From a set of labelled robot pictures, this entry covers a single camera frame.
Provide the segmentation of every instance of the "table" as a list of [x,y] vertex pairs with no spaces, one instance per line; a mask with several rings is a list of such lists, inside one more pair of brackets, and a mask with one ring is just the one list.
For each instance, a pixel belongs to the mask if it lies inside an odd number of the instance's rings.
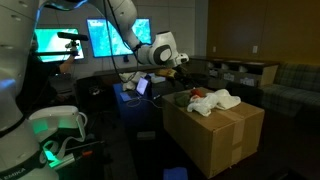
[[[113,88],[139,180],[162,180],[163,170],[174,167],[188,168],[189,177],[190,174],[203,176],[164,130],[162,109],[156,108],[149,101],[152,100],[157,106],[161,106],[162,98],[153,100],[153,97],[185,90],[181,83],[172,84],[165,81],[152,84],[152,96],[143,96],[144,100],[136,107],[128,107],[126,102],[122,101],[119,95],[122,92],[121,84],[114,84]],[[154,131],[155,138],[153,140],[138,140],[137,133],[143,131]]]

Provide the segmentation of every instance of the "monitor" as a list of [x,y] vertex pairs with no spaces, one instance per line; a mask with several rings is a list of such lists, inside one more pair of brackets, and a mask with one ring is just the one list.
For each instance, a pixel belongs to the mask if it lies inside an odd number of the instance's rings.
[[[101,58],[108,56],[128,55],[133,52],[124,45],[117,30],[108,22],[109,32],[107,29],[106,19],[89,18],[87,19],[90,42],[93,51],[93,57]],[[137,19],[132,26],[132,30],[142,43],[151,44],[151,28],[149,19]]]
[[[65,33],[72,33],[78,34],[78,30],[76,28],[37,28],[35,33],[37,34],[39,48],[38,52],[63,52],[68,51],[65,47],[66,44],[70,43],[70,39],[63,39],[59,38],[57,33],[58,32],[65,32]],[[79,44],[77,46],[78,49],[78,56],[75,59],[83,59],[84,53],[81,46],[81,42],[76,40],[76,43]],[[68,54],[66,55],[50,55],[50,56],[40,56],[42,62],[57,62],[57,61],[64,61],[67,60],[69,57]]]

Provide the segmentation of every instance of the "brown cardboard box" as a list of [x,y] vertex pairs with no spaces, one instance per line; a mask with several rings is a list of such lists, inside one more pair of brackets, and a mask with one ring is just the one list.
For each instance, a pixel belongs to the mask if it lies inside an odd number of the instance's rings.
[[241,102],[204,117],[176,106],[174,94],[162,101],[164,128],[208,179],[257,151],[263,109]]

